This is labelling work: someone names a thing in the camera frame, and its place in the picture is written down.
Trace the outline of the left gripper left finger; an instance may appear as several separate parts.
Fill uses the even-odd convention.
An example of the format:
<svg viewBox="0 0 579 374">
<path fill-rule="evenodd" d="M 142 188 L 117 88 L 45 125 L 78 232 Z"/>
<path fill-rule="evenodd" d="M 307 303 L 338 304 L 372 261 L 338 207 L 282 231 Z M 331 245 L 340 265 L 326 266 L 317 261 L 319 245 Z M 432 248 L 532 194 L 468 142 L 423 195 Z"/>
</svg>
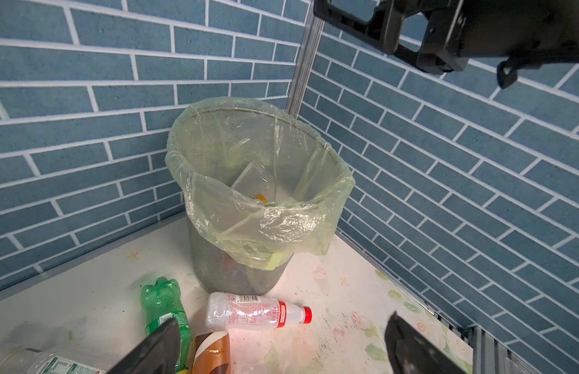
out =
<svg viewBox="0 0 579 374">
<path fill-rule="evenodd" d="M 168 319 L 107 373 L 175 373 L 180 354 L 180 339 L 177 320 Z"/>
</svg>

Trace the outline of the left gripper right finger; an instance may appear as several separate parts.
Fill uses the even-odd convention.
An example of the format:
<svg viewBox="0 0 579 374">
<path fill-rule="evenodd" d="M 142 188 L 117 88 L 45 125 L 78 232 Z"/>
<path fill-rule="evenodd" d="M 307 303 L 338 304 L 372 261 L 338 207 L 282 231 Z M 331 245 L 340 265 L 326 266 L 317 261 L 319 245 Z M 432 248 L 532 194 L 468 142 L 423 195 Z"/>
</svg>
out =
<svg viewBox="0 0 579 374">
<path fill-rule="evenodd" d="M 388 361 L 397 374 L 465 374 L 453 360 L 394 312 L 384 332 Z"/>
</svg>

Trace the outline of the red label yellow cap bottle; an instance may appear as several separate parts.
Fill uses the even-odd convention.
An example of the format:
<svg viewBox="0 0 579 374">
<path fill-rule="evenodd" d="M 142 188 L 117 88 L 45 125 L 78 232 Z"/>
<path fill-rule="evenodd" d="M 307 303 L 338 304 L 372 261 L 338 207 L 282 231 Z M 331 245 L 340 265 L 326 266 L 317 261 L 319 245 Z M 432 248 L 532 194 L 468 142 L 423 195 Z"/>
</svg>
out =
<svg viewBox="0 0 579 374">
<path fill-rule="evenodd" d="M 259 161 L 252 161 L 241 172 L 231 188 L 252 199 L 259 199 L 266 204 L 273 204 L 276 195 L 275 177 Z"/>
</svg>

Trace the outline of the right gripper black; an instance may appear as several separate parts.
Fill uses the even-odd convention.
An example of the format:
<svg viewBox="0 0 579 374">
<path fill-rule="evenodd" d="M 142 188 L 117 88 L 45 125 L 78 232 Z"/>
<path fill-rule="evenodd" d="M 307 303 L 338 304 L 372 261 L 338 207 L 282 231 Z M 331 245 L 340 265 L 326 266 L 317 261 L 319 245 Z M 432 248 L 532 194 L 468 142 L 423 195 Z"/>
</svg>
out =
<svg viewBox="0 0 579 374">
<path fill-rule="evenodd" d="M 500 75 L 579 63 L 579 1 L 382 1 L 363 20 L 330 1 L 314 15 L 431 74 L 501 58 Z"/>
</svg>

